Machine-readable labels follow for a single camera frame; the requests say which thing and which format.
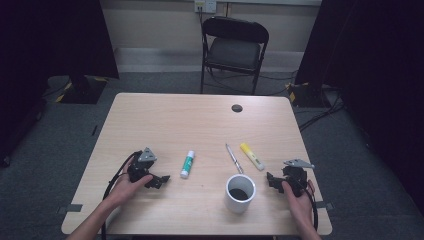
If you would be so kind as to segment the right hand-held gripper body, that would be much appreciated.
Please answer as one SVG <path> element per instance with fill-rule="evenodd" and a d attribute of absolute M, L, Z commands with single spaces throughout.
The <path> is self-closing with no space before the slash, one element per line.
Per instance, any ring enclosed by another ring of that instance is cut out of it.
<path fill-rule="evenodd" d="M 302 195 L 302 191 L 307 188 L 307 172 L 305 168 L 314 169 L 315 165 L 301 159 L 284 161 L 285 167 L 282 169 L 285 180 L 292 188 L 296 197 Z"/>

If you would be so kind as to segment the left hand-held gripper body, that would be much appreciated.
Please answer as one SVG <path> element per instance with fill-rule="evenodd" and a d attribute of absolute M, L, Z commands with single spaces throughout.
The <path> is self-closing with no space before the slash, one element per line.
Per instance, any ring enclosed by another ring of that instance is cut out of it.
<path fill-rule="evenodd" d="M 127 169 L 130 181 L 135 183 L 145 175 L 148 175 L 149 168 L 156 160 L 157 157 L 148 147 L 144 150 L 135 152 L 133 160 Z"/>

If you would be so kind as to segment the white green glue stick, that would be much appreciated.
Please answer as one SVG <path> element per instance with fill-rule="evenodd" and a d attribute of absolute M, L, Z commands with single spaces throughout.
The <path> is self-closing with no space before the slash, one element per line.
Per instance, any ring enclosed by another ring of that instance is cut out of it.
<path fill-rule="evenodd" d="M 192 164 L 193 164 L 193 160 L 195 158 L 195 152 L 190 150 L 184 160 L 181 172 L 180 172 L 180 177 L 183 179 L 187 179 L 190 173 L 190 170 L 192 168 Z"/>

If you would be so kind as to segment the white cup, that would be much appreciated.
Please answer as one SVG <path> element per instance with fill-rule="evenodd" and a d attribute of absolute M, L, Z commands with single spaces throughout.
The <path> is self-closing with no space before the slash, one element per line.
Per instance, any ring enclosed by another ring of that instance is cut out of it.
<path fill-rule="evenodd" d="M 242 214 L 248 209 L 255 195 L 254 181 L 244 174 L 236 174 L 226 182 L 224 203 L 229 211 Z"/>

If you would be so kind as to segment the silver pen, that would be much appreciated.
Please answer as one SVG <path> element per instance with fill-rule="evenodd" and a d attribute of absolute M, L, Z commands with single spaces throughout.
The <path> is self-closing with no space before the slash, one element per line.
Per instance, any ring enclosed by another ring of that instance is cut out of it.
<path fill-rule="evenodd" d="M 244 174 L 244 170 L 243 170 L 243 168 L 241 167 L 241 165 L 239 164 L 239 162 L 238 162 L 237 158 L 235 157 L 235 155 L 234 155 L 234 153 L 233 153 L 233 151 L 232 151 L 232 149 L 231 149 L 230 145 L 229 145 L 229 144 L 227 144 L 227 143 L 225 143 L 225 146 L 226 146 L 226 149 L 227 149 L 227 151 L 228 151 L 228 153 L 229 153 L 229 155 L 230 155 L 230 157 L 231 157 L 231 159 L 232 159 L 233 163 L 235 164 L 235 166 L 236 166 L 236 168 L 237 168 L 237 170 L 238 170 L 239 174 Z"/>

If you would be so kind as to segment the person's left hand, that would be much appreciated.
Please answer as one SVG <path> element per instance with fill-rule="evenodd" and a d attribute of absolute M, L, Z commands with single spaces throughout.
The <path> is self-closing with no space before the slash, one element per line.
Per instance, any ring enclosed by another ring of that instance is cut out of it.
<path fill-rule="evenodd" d="M 124 167 L 111 192 L 104 200 L 110 209 L 115 209 L 126 203 L 141 187 L 153 179 L 153 176 L 148 174 L 136 182 L 131 182 L 128 174 L 128 167 L 129 165 Z"/>

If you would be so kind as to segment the person's right hand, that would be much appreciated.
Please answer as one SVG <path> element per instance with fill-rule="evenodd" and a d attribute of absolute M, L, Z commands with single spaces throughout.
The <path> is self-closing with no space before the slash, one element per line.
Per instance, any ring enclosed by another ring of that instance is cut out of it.
<path fill-rule="evenodd" d="M 296 197 L 293 194 L 291 186 L 286 182 L 282 182 L 282 187 L 286 195 L 289 210 L 295 223 L 299 229 L 313 229 L 313 211 L 310 196 L 315 192 L 315 188 L 311 180 L 308 181 L 306 191 Z"/>

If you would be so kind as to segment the yellow highlighter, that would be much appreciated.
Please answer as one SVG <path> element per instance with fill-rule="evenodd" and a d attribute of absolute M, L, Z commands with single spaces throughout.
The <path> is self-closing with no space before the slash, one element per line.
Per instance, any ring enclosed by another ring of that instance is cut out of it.
<path fill-rule="evenodd" d="M 246 143 L 241 143 L 240 148 L 243 151 L 243 153 L 249 158 L 249 160 L 254 164 L 254 166 L 259 170 L 262 171 L 265 169 L 265 165 L 259 160 L 259 158 L 254 154 L 254 152 L 251 150 L 250 146 Z"/>

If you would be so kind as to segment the black stand base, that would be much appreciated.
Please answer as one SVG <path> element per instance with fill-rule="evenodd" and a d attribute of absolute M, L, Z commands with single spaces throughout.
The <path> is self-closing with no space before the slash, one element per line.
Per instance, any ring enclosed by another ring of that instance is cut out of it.
<path fill-rule="evenodd" d="M 293 106 L 300 108 L 329 108 L 330 102 L 327 99 L 323 88 L 309 83 L 288 84 L 286 86 L 288 98 Z"/>
<path fill-rule="evenodd" d="M 71 75 L 56 102 L 62 104 L 96 104 L 108 81 L 102 77 Z"/>

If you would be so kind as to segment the black folding chair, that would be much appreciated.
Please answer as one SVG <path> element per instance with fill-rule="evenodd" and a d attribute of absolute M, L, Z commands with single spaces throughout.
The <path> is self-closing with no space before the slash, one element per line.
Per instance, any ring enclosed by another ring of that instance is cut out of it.
<path fill-rule="evenodd" d="M 201 23 L 202 66 L 201 87 L 205 70 L 219 69 L 253 77 L 254 95 L 269 42 L 268 30 L 257 22 L 213 16 Z"/>

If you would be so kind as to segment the dark curtain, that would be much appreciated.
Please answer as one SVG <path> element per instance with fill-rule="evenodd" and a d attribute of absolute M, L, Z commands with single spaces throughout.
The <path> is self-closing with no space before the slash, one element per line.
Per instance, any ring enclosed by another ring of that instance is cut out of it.
<path fill-rule="evenodd" d="M 100 0 L 0 0 L 0 167 L 71 75 L 119 77 Z"/>
<path fill-rule="evenodd" d="M 424 0 L 322 0 L 296 81 L 340 88 L 424 214 Z"/>

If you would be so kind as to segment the white wall outlet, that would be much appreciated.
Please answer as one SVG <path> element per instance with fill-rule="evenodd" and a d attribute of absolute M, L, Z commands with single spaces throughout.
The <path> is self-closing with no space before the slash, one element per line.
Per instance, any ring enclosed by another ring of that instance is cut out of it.
<path fill-rule="evenodd" d="M 216 0 L 195 0 L 194 11 L 196 13 L 210 13 L 214 14 L 217 10 Z"/>

